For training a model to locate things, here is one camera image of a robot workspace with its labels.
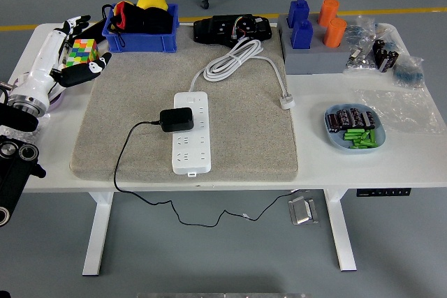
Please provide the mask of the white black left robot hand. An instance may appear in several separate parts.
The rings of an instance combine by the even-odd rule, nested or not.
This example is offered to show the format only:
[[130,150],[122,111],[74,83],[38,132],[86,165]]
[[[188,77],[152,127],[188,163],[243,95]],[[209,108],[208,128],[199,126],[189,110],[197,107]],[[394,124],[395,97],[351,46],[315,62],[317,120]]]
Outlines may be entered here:
[[112,54],[104,53],[97,60],[61,68],[63,46],[69,37],[88,27],[90,16],[66,20],[62,27],[53,29],[39,50],[24,82],[10,91],[8,105],[15,108],[34,108],[44,114],[50,106],[50,92],[54,86],[67,88],[98,77],[108,65]]

